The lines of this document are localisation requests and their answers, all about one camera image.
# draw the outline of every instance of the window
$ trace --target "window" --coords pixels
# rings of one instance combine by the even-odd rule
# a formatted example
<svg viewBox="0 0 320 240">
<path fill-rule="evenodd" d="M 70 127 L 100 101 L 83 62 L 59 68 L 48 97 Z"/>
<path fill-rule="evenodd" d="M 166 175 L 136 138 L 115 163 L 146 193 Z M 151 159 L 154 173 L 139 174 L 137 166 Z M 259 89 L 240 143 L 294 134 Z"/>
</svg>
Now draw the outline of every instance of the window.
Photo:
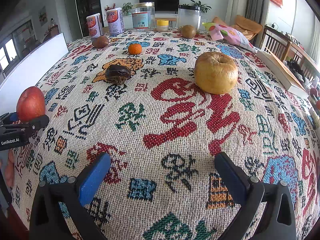
<svg viewBox="0 0 320 240">
<path fill-rule="evenodd" d="M 16 49 L 14 47 L 13 44 L 13 40 L 9 40 L 6 44 L 5 44 L 5 48 L 7 49 L 8 52 L 8 56 L 10 61 L 13 61 L 15 59 L 15 57 L 17 56 L 17 52 Z"/>
<path fill-rule="evenodd" d="M 9 65 L 9 62 L 7 60 L 7 57 L 5 56 L 3 47 L 0 49 L 0 65 L 3 70 Z"/>
</svg>

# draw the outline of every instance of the black jar lid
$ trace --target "black jar lid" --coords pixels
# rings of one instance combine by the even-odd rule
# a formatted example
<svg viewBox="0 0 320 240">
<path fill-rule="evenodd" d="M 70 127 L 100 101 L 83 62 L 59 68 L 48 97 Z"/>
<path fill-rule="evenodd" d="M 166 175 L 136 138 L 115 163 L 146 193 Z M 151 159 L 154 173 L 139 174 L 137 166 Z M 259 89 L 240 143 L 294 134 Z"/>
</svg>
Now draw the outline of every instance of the black jar lid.
<svg viewBox="0 0 320 240">
<path fill-rule="evenodd" d="M 179 9 L 200 11 L 200 8 L 198 6 L 192 6 L 192 5 L 181 5 L 181 4 L 179 4 Z"/>
</svg>

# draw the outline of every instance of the whiteboard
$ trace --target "whiteboard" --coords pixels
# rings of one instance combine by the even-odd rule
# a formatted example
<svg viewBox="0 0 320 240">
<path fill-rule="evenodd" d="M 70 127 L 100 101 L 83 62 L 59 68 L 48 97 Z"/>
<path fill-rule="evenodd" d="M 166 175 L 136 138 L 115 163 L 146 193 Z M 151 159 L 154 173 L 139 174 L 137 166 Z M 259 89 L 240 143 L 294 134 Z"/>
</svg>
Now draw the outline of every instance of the whiteboard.
<svg viewBox="0 0 320 240">
<path fill-rule="evenodd" d="M 22 92 L 36 83 L 68 53 L 63 33 L 30 52 L 0 84 L 0 115 L 16 111 Z"/>
</svg>

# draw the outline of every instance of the television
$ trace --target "television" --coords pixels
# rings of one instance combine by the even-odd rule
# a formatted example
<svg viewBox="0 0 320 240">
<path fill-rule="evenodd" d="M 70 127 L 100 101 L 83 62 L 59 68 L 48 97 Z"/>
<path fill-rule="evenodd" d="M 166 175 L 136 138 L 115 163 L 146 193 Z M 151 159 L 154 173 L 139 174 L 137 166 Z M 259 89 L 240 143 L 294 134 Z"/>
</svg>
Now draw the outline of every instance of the television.
<svg viewBox="0 0 320 240">
<path fill-rule="evenodd" d="M 179 0 L 139 0 L 139 2 L 154 2 L 156 12 L 178 13 Z"/>
</svg>

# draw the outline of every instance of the blue gripper pad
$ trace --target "blue gripper pad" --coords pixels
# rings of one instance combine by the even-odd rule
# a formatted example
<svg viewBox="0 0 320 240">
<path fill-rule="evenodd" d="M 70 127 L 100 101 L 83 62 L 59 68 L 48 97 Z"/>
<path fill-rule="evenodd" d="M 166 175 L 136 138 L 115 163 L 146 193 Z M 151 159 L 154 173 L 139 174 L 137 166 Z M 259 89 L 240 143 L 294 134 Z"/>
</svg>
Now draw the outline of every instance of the blue gripper pad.
<svg viewBox="0 0 320 240">
<path fill-rule="evenodd" d="M 19 120 L 19 118 L 18 118 L 17 112 L 12 113 L 11 116 L 10 116 L 10 121 L 11 122 L 16 122 L 18 120 Z"/>
<path fill-rule="evenodd" d="M 79 201 L 82 206 L 91 203 L 94 195 L 96 194 L 103 178 L 108 173 L 111 166 L 110 155 L 105 153 L 92 167 L 91 172 L 81 184 L 79 188 Z"/>
<path fill-rule="evenodd" d="M 236 167 L 234 164 L 229 164 L 222 154 L 217 154 L 215 156 L 214 166 L 218 171 L 223 183 L 228 188 L 234 203 L 244 205 L 247 198 L 247 190 L 239 176 L 236 174 L 235 168 L 238 167 Z"/>
</svg>

